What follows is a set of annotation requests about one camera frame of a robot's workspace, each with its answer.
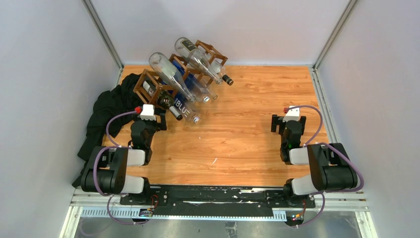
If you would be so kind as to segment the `clear bottle with black label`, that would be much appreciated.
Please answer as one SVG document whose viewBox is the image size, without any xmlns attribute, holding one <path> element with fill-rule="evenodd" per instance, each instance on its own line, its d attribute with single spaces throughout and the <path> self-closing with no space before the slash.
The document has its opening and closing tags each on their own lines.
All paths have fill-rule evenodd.
<svg viewBox="0 0 420 238">
<path fill-rule="evenodd" d="M 199 70 L 209 76 L 217 84 L 223 82 L 222 78 L 216 73 L 205 54 L 186 37 L 180 37 L 174 44 L 175 50 L 189 63 L 194 69 Z"/>
</svg>

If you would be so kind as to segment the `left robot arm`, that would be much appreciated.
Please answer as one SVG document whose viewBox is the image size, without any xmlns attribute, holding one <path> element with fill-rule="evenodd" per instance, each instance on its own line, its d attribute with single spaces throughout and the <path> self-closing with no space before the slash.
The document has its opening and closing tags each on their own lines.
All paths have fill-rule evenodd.
<svg viewBox="0 0 420 238">
<path fill-rule="evenodd" d="M 136 119 L 131 125 L 131 142 L 128 146 L 95 147 L 81 174 L 82 190 L 103 196 L 133 194 L 138 204 L 148 204 L 152 198 L 148 179 L 129 176 L 127 168 L 149 164 L 154 134 L 167 130 L 165 113 L 158 114 L 158 117 L 160 121 Z"/>
</svg>

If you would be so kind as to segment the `brown wooden wine rack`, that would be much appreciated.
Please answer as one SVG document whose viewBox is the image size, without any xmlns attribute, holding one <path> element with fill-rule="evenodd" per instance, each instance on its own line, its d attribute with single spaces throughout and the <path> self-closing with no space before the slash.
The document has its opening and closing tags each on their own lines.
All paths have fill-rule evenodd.
<svg viewBox="0 0 420 238">
<path fill-rule="evenodd" d="M 190 103 L 206 103 L 217 99 L 210 89 L 212 83 L 233 84 L 225 73 L 227 56 L 213 45 L 180 37 L 174 48 L 176 53 L 169 58 L 161 52 L 149 57 L 151 69 L 142 72 L 133 89 L 145 104 L 157 105 L 166 94 L 181 94 Z"/>
</svg>

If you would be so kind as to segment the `dark green wine bottle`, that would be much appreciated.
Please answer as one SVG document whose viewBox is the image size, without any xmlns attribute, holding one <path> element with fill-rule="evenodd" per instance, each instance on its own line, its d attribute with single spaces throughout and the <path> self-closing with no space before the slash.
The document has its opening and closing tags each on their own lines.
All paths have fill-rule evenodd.
<svg viewBox="0 0 420 238">
<path fill-rule="evenodd" d="M 153 86 L 150 80 L 145 80 L 142 84 L 145 91 L 150 95 L 153 96 L 156 90 L 156 87 Z M 158 106 L 165 110 L 169 110 L 172 115 L 177 120 L 182 120 L 182 114 L 176 109 L 174 98 L 165 90 L 161 90 L 156 98 L 156 103 Z"/>
</svg>

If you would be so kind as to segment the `clear tall wine bottle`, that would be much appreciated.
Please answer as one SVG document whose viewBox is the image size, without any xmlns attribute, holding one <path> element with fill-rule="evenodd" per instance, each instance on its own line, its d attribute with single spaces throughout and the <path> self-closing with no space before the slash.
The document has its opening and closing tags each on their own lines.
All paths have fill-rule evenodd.
<svg viewBox="0 0 420 238">
<path fill-rule="evenodd" d="M 196 97 L 187 88 L 181 73 L 165 55 L 161 52 L 153 53 L 149 57 L 149 65 L 167 85 L 173 86 L 191 103 L 196 102 Z"/>
</svg>

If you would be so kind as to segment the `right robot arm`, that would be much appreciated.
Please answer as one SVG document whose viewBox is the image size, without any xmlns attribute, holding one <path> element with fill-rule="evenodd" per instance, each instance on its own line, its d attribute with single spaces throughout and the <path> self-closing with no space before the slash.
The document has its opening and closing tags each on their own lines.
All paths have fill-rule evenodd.
<svg viewBox="0 0 420 238">
<path fill-rule="evenodd" d="M 288 179 L 285 183 L 283 200 L 289 207 L 297 206 L 312 193 L 354 189 L 359 184 L 358 175 L 349 164 L 341 143 L 301 145 L 305 123 L 305 116 L 272 115 L 271 119 L 271 132 L 281 136 L 281 160 L 287 165 L 308 165 L 310 168 L 308 175 Z"/>
</svg>

